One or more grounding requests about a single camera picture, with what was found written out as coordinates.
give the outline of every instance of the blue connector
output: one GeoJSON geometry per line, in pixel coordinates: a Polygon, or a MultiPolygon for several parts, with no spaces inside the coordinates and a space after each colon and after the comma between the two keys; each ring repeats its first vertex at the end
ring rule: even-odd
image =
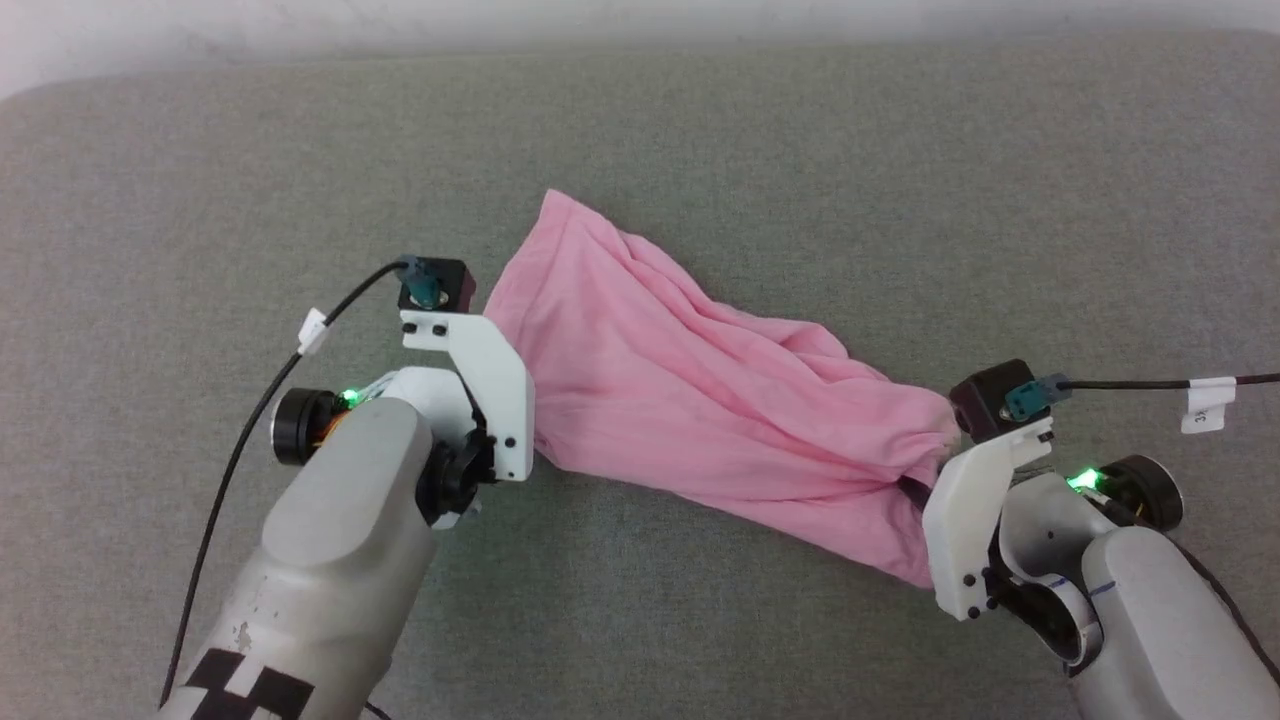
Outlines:
{"type": "Polygon", "coordinates": [[[1059,388],[1059,384],[1068,382],[1062,373],[1020,384],[1009,391],[1005,396],[1005,407],[1012,420],[1021,423],[1029,420],[1037,413],[1047,410],[1050,405],[1061,402],[1071,397],[1070,388],[1059,388]]]}
{"type": "Polygon", "coordinates": [[[396,270],[396,277],[408,288],[413,302],[424,310],[435,310],[440,306],[440,281],[426,269],[426,260],[416,255],[401,255],[399,260],[407,266],[396,270]]]}

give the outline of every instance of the white wall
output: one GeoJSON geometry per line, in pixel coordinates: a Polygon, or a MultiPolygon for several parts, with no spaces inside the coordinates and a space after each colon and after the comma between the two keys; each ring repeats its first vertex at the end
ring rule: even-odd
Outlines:
{"type": "Polygon", "coordinates": [[[68,77],[431,51],[1280,32],[1280,0],[0,0],[0,97],[68,77]]]}

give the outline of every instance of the orange wire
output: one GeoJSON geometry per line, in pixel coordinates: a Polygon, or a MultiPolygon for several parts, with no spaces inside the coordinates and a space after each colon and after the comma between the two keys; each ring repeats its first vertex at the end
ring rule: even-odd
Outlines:
{"type": "Polygon", "coordinates": [[[311,447],[320,447],[321,445],[324,445],[324,441],[325,441],[325,439],[326,439],[326,438],[328,438],[328,437],[330,436],[330,434],[333,434],[333,432],[334,432],[335,429],[338,429],[338,425],[340,425],[340,424],[342,424],[342,421],[343,421],[343,420],[346,420],[346,419],[347,419],[347,413],[342,413],[342,414],[338,414],[338,415],[334,415],[334,416],[333,416],[333,418],[332,418],[332,419],[329,420],[329,424],[328,424],[328,425],[325,425],[325,428],[324,428],[324,432],[323,432],[323,433],[320,433],[320,439],[319,439],[319,441],[316,441],[316,442],[314,442],[314,443],[311,443],[311,447]]]}

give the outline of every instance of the scuff mark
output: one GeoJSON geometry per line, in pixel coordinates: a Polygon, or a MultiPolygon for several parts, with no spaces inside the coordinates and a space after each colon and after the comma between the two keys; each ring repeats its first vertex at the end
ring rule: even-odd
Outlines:
{"type": "Polygon", "coordinates": [[[239,632],[236,633],[236,650],[244,653],[253,647],[253,638],[248,637],[248,623],[241,623],[239,632]]]}

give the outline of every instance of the gray couch cushion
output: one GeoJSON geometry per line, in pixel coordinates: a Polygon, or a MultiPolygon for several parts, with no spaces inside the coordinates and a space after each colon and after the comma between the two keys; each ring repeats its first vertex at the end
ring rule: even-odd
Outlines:
{"type": "MultiPolygon", "coordinates": [[[[136,717],[223,462],[306,309],[401,252],[481,287],[547,187],[714,297],[820,322],[945,391],[1012,356],[1147,378],[1275,370],[1280,41],[474,58],[50,87],[0,106],[0,697],[136,717]]],[[[422,363],[393,288],[296,384],[422,363]]],[[[1064,470],[1146,452],[1178,537],[1280,650],[1280,389],[1184,437],[1180,393],[1080,393],[1064,470]]],[[[256,436],[195,634],[291,478],[256,436]]],[[[1071,717],[1004,615],[662,493],[557,471],[445,533],[396,717],[1071,717]]],[[[198,637],[192,641],[198,643],[198,637]]]]}

